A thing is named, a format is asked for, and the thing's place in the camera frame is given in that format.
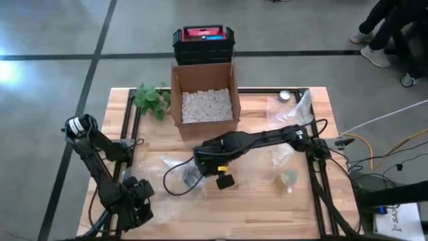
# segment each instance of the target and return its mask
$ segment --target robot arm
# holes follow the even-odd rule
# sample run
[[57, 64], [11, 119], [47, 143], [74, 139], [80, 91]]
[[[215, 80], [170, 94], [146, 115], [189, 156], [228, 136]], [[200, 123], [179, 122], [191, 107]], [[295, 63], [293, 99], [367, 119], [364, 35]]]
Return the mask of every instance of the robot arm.
[[217, 187], [224, 189], [235, 184], [232, 176], [225, 174], [230, 161], [242, 156], [250, 149], [280, 143], [288, 143], [299, 152], [314, 146], [305, 126], [293, 125], [254, 134], [243, 131], [229, 132], [204, 141], [201, 146], [193, 149], [193, 156], [199, 172], [206, 177], [218, 175]]
[[154, 191], [150, 183], [145, 179], [137, 181], [135, 177], [124, 183], [113, 182], [98, 154], [102, 150], [108, 160], [126, 162], [130, 158], [126, 143], [108, 139], [98, 130], [95, 118], [88, 114], [67, 120], [63, 132], [97, 183], [101, 204], [110, 214], [118, 215], [119, 230], [139, 227], [153, 217], [149, 197]]

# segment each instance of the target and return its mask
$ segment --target shoe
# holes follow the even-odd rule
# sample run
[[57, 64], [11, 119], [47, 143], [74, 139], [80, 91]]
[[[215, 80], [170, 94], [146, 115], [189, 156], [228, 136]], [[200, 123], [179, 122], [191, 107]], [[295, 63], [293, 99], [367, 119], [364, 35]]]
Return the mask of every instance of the shoe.
[[387, 55], [383, 50], [371, 50], [370, 47], [366, 46], [360, 51], [361, 55], [366, 59], [370, 60], [372, 64], [379, 68], [387, 68], [391, 65], [387, 58]]
[[369, 34], [364, 34], [358, 31], [358, 33], [352, 36], [349, 40], [354, 44], [359, 44], [362, 42], [369, 42], [372, 39], [373, 39], [372, 32], [370, 32]]

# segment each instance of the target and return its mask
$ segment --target clear plastic bag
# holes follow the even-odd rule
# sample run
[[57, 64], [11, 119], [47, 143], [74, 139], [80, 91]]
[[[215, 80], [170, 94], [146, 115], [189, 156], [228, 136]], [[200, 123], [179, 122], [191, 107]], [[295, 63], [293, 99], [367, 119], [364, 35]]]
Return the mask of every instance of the clear plastic bag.
[[286, 143], [252, 149], [232, 161], [229, 169], [233, 171], [239, 189], [257, 191], [270, 185], [278, 191], [291, 193], [298, 175], [292, 175], [287, 170], [296, 165], [295, 154], [295, 150]]
[[310, 112], [312, 97], [307, 90], [296, 105], [283, 103], [278, 98], [268, 98], [267, 118], [271, 128], [278, 129], [288, 125], [303, 125], [311, 122], [314, 115]]
[[[154, 189], [154, 195], [150, 198], [151, 208], [154, 218], [148, 224], [162, 224], [172, 218], [186, 212], [198, 200], [205, 197], [203, 184], [204, 179], [196, 186], [195, 189], [182, 196], [173, 196], [163, 187], [164, 174], [175, 165], [184, 161], [170, 157], [152, 157], [142, 161], [138, 167], [134, 167], [133, 175], [137, 179], [146, 179]], [[195, 166], [193, 161], [186, 163], [170, 171], [166, 178], [166, 186], [173, 193], [181, 193], [189, 189], [184, 182], [184, 178], [189, 178], [189, 174], [195, 174], [192, 168]]]

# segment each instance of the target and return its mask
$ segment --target open cardboard box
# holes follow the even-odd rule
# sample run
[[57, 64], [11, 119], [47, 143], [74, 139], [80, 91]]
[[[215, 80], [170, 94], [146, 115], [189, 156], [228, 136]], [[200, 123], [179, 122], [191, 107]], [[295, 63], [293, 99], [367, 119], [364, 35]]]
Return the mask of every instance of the open cardboard box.
[[[183, 92], [194, 93], [198, 90], [220, 90], [228, 88], [232, 102], [232, 120], [205, 123], [183, 123]], [[183, 139], [197, 137], [216, 137], [228, 131], [236, 131], [241, 104], [235, 81], [232, 63], [197, 64], [190, 66], [173, 66], [171, 70], [171, 115], [175, 126]]]

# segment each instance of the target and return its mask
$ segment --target concrete floor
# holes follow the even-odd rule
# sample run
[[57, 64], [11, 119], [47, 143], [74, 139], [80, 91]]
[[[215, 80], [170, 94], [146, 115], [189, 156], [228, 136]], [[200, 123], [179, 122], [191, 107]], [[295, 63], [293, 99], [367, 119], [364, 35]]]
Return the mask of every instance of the concrete floor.
[[[1, 1], [0, 55], [93, 54], [109, 1]], [[172, 52], [171, 35], [184, 25], [220, 23], [235, 30], [237, 51], [357, 50], [349, 43], [376, 0], [119, 0], [103, 54]], [[99, 122], [109, 89], [168, 81], [173, 59], [100, 60], [85, 112]], [[339, 131], [428, 98], [428, 82], [403, 88], [403, 63], [380, 69], [361, 56], [236, 58], [240, 86], [327, 86]], [[0, 240], [12, 234], [36, 240], [58, 172], [65, 141], [60, 129], [73, 116], [91, 60], [0, 61]], [[355, 130], [376, 155], [426, 129], [428, 104]], [[426, 141], [421, 137], [412, 141]], [[428, 150], [395, 155], [377, 170]], [[361, 143], [346, 151], [368, 157]], [[399, 183], [426, 179], [427, 157], [388, 177]], [[367, 163], [363, 173], [369, 173]], [[72, 155], [49, 240], [71, 238], [79, 225], [89, 173]]]

